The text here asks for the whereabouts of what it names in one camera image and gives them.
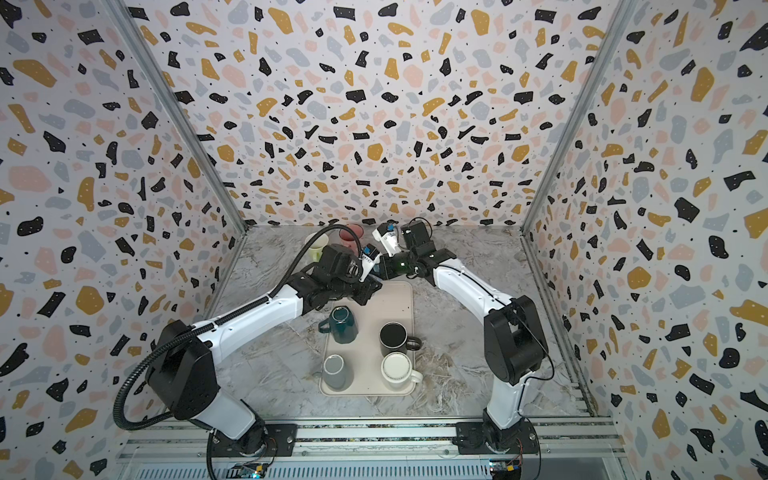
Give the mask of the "light green mug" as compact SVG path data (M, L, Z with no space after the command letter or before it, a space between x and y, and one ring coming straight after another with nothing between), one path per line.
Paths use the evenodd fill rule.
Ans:
M310 262L317 262L320 260L323 249L328 245L329 238L327 234L320 235L308 248L305 256Z

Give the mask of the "white mug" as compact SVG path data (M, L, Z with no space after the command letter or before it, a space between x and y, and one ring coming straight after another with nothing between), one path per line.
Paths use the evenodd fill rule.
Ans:
M385 382L395 390L423 381L423 374L414 369L410 358L402 352L393 352L385 356L380 368Z

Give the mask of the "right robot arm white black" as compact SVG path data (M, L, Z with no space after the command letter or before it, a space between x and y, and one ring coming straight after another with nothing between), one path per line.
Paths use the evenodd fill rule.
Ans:
M537 374L551 356L533 300L514 298L472 273L455 253L435 245L432 230L421 217L403 227L382 223L372 236L374 242L363 248L362 256L373 262L376 277L423 278L451 295L483 326L484 358L494 375L491 398L483 410L481 437L464 438L459 445L496 453L520 447L523 400L534 387L552 379Z

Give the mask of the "pink mug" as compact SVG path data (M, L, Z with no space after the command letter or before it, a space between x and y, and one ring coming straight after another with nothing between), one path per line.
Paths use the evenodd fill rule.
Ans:
M356 239L362 241L364 236L364 229L358 224L349 224L348 230L341 230L339 232L339 239L342 245L357 251Z

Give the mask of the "black mug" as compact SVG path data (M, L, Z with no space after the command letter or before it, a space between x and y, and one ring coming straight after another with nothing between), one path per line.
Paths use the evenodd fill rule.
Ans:
M421 339L409 336L405 326L397 322L387 323L380 329L379 344L384 357L395 352L418 351L423 346Z

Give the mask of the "dark green mug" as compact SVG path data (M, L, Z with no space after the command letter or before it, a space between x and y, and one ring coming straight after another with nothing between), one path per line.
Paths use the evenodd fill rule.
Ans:
M338 344L350 344L358 335L354 314L347 306L335 307L330 315L318 324L318 332L330 334Z

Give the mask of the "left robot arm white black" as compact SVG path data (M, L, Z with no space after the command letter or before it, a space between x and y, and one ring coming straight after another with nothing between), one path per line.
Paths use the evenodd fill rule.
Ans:
M240 455L262 453L268 443L264 421L219 385L217 365L272 328L331 301L349 298L365 305L381 288L370 276L381 259L371 244L359 255L329 244L319 261L288 275L276 291L208 322L170 324L160 338L167 349L148 364L147 385L175 419L233 441Z

